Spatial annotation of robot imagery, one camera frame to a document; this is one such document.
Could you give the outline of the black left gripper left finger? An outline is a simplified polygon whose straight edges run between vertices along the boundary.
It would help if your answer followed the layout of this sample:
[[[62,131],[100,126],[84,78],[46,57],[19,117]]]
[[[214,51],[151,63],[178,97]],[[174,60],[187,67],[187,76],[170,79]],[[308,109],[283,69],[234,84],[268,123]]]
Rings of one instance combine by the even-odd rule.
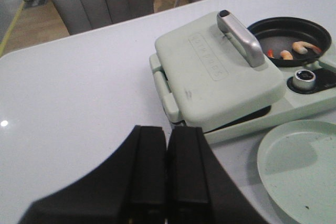
[[[135,126],[117,150],[71,185],[33,202],[20,223],[165,223],[163,130]]]

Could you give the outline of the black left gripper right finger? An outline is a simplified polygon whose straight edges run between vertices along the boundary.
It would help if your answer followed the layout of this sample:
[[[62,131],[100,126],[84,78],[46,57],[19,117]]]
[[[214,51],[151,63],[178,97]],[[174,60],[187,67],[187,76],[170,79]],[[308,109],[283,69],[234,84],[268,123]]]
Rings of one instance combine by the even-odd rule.
[[[266,223],[197,127],[176,127],[167,149],[169,223]]]

